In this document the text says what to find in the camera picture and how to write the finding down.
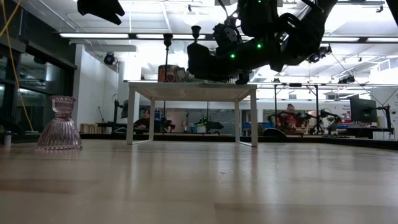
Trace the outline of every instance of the glass vase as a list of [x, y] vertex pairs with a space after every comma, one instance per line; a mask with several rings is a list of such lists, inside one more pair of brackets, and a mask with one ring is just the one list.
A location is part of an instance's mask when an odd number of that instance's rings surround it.
[[55, 118], [49, 122], [36, 145], [41, 150], [83, 149], [80, 134], [70, 119], [76, 99], [70, 96], [51, 96]]

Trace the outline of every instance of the robotic arm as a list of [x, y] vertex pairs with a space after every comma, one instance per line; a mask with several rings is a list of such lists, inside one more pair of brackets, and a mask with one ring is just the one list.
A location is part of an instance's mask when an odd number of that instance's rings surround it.
[[298, 65], [308, 59], [319, 49], [326, 19], [337, 0], [302, 1], [310, 10], [299, 20], [290, 13], [278, 16], [277, 0], [238, 0], [235, 12], [241, 29], [253, 39], [243, 42], [236, 18], [228, 16], [213, 29], [218, 44], [215, 54], [198, 44], [200, 27], [192, 27], [195, 41], [188, 46], [190, 73], [219, 82], [239, 76], [236, 84], [246, 84], [252, 69], [270, 65], [280, 72], [284, 65]]

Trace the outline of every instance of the person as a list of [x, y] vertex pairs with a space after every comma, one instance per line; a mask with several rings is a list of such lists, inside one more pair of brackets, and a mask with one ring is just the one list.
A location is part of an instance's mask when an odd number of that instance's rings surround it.
[[277, 119], [278, 128], [285, 134], [294, 134], [297, 127], [297, 121], [294, 118], [295, 108], [293, 104], [288, 104], [286, 110], [280, 113]]
[[137, 129], [149, 129], [150, 112], [145, 110], [141, 119], [134, 122], [134, 128]]

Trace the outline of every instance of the wooden floor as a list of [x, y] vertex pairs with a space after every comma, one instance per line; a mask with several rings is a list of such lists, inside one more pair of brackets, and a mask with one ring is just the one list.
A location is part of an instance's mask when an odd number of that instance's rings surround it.
[[84, 141], [0, 150], [0, 223], [398, 223], [398, 153]]

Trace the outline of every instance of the white table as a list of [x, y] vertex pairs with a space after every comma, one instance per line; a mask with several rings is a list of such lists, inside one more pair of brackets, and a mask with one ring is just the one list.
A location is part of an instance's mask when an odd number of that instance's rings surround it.
[[[250, 95], [251, 123], [257, 124], [257, 85], [203, 84], [203, 83], [146, 83], [129, 82], [129, 108], [127, 113], [127, 144], [133, 144], [134, 101], [138, 92], [150, 100], [149, 140], [154, 140], [155, 101], [204, 101], [235, 103], [235, 141], [241, 137], [239, 102]], [[251, 146], [257, 147], [257, 125], [251, 126]]]

